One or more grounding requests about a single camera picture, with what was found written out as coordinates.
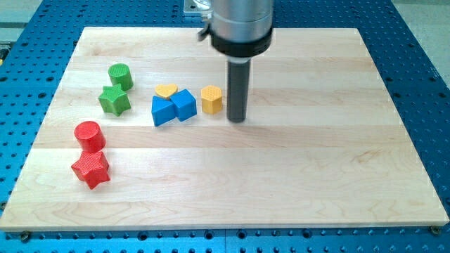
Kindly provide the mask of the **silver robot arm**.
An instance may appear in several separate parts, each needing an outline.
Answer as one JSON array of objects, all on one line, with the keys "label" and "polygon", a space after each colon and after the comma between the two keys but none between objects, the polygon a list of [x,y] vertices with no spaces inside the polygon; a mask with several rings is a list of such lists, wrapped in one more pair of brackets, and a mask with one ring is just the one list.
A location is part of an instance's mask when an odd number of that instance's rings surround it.
[{"label": "silver robot arm", "polygon": [[211,0],[198,41],[211,45],[233,64],[246,64],[271,44],[272,0]]}]

